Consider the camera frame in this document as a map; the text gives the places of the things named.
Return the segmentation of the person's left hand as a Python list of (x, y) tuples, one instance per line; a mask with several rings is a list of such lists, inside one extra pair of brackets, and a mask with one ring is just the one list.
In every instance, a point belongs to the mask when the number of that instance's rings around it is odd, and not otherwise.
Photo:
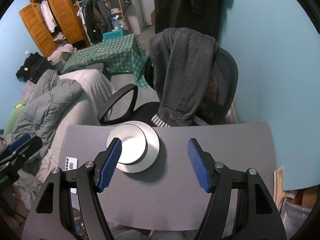
[(12, 185), (1, 192), (1, 215), (13, 231), (23, 231), (28, 210), (17, 186)]

